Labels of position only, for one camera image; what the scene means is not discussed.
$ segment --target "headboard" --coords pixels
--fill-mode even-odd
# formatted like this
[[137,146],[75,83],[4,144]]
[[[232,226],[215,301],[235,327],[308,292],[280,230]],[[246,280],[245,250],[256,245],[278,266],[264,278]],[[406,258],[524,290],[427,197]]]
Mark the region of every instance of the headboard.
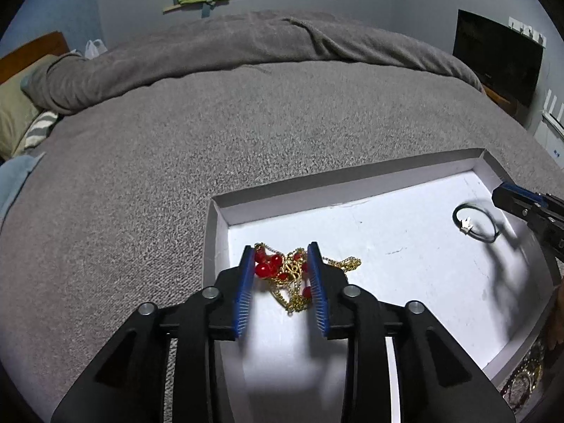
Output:
[[60,56],[67,52],[69,47],[60,31],[30,41],[0,59],[0,84],[47,54]]

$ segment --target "white plastic bag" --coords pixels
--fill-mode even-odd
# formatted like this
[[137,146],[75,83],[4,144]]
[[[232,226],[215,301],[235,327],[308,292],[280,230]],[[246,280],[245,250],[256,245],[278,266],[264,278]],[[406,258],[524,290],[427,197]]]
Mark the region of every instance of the white plastic bag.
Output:
[[86,49],[84,50],[84,56],[87,59],[93,59],[94,57],[98,57],[100,54],[103,54],[107,50],[108,49],[106,48],[102,40],[88,40],[88,43],[86,43]]

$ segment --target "beige pillow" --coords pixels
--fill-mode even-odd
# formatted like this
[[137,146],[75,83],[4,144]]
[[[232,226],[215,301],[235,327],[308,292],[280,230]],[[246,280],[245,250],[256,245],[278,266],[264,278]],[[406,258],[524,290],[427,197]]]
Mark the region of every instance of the beige pillow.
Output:
[[40,65],[55,59],[57,56],[46,55],[0,84],[0,157],[6,161],[14,155],[25,132],[41,112],[22,92],[22,79]]

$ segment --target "tv screen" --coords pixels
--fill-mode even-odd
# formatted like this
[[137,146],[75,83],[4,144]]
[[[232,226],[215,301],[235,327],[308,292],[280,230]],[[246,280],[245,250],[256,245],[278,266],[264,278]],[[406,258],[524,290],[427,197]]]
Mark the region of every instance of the tv screen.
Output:
[[502,97],[530,106],[543,47],[510,27],[459,10],[452,54]]

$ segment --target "gray wall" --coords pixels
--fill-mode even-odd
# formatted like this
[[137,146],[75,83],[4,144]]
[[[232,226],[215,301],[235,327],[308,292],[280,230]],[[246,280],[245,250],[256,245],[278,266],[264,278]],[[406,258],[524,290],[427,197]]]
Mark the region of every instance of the gray wall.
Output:
[[[199,9],[163,14],[173,0],[98,0],[104,42],[109,47],[153,30],[201,17]],[[261,9],[310,9],[329,11],[364,20],[371,25],[390,26],[392,0],[231,0],[218,4],[211,17]]]
[[26,0],[0,39],[0,57],[52,31],[84,52],[89,39],[102,35],[97,0]]
[[504,25],[511,16],[547,37],[537,97],[525,121],[534,132],[541,120],[546,91],[552,89],[560,102],[564,100],[564,42],[554,24],[538,0],[393,0],[391,29],[452,52],[459,9]]

